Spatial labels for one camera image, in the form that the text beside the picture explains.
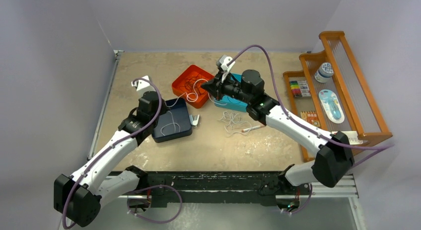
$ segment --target white jar with blue lid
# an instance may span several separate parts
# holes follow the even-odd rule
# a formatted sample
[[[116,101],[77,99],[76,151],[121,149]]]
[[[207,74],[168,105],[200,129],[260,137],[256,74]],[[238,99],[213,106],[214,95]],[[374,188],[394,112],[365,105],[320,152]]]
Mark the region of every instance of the white jar with blue lid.
[[[333,68],[330,63],[322,63],[314,74],[314,78],[321,83],[326,83],[333,76]]]

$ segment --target orange tray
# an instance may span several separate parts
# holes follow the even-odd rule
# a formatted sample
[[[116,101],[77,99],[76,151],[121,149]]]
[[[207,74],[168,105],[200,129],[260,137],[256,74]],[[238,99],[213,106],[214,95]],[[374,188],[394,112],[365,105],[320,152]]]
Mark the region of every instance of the orange tray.
[[[196,83],[195,90],[199,94],[198,100],[195,102],[187,101],[187,93],[193,92],[193,84],[196,80],[204,78],[206,80],[211,80],[213,75],[209,74],[208,72],[202,70],[201,68],[197,67],[196,65],[190,65],[178,78],[172,83],[172,92],[180,96],[184,93],[182,98],[186,100],[190,105],[195,108],[201,108],[205,102],[209,99],[208,92],[206,92],[203,88],[200,87],[202,83],[205,81],[199,81]]]

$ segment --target gray wall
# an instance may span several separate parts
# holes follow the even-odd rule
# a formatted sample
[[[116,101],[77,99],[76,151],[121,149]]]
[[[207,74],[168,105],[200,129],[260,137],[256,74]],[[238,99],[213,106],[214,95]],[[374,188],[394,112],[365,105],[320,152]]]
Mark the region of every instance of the gray wall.
[[[308,51],[340,0],[89,0],[114,49]]]
[[[87,0],[0,0],[1,229],[56,229],[53,182],[86,161],[113,67]]]
[[[344,30],[396,146],[354,171],[369,229],[421,224],[421,0],[342,0],[326,30]]]

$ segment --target black base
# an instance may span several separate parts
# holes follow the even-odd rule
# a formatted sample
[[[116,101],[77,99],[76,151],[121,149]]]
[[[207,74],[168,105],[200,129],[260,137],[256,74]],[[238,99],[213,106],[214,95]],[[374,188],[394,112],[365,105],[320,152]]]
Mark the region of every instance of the black base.
[[[182,196],[183,203],[254,203],[262,206],[277,206],[276,195],[292,195],[300,188],[308,194],[304,185],[294,187],[285,184],[283,172],[279,171],[151,171],[144,172],[135,166],[126,170],[140,177],[137,189],[165,184],[174,187]],[[113,171],[110,175],[121,172]],[[173,191],[159,188],[151,192],[151,207],[166,207],[167,203],[178,203]]]

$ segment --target orange wooden rack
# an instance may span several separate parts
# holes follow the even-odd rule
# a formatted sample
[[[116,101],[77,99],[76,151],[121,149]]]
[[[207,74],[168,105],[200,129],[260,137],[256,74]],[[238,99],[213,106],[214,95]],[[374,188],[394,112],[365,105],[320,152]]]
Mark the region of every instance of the orange wooden rack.
[[[285,72],[283,78],[291,103],[291,111],[299,115],[299,111],[316,111],[321,128],[327,131],[357,131],[358,138],[363,140],[361,146],[374,146],[392,137],[383,116],[361,72],[358,62],[345,38],[343,31],[324,31],[319,35],[325,48],[324,51],[299,56],[303,69],[301,71]],[[314,74],[323,62],[329,62],[334,70],[333,82],[319,83]],[[314,110],[301,110],[292,95],[289,82],[292,80],[307,80]],[[318,92],[330,89],[338,96],[345,112],[345,121],[341,124],[331,122],[321,104]],[[307,150],[301,147],[305,162],[313,160]],[[353,150],[354,155],[360,151]]]

